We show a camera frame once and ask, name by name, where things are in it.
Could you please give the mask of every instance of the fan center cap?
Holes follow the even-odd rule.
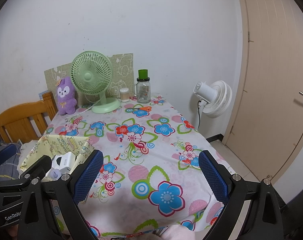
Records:
[[[89,72],[86,72],[85,75],[84,75],[84,78],[85,78],[87,81],[91,80],[91,77],[92,77],[92,75],[91,75],[91,73],[89,73]]]

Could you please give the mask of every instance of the white fan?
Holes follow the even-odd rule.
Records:
[[[229,106],[232,97],[230,86],[221,80],[210,86],[200,81],[194,87],[194,93],[202,99],[198,106],[199,122],[202,113],[210,118],[220,116]]]

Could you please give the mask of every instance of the wooden chair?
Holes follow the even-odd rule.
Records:
[[[10,138],[13,142],[20,139],[23,143],[31,140],[38,140],[29,117],[32,117],[43,134],[47,128],[47,123],[44,119],[44,113],[48,113],[52,120],[57,113],[56,103],[52,92],[43,94],[43,100],[35,103],[25,103],[13,106],[0,114],[0,138],[6,143],[10,143]]]

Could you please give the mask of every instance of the fan base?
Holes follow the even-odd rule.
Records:
[[[96,114],[103,114],[114,111],[115,109],[121,106],[121,102],[117,98],[106,98],[106,103],[101,104],[100,102],[96,103],[92,111]]]

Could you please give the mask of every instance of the plush toy eye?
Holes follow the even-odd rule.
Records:
[[[65,92],[66,94],[69,93],[69,86],[64,87],[64,92]]]

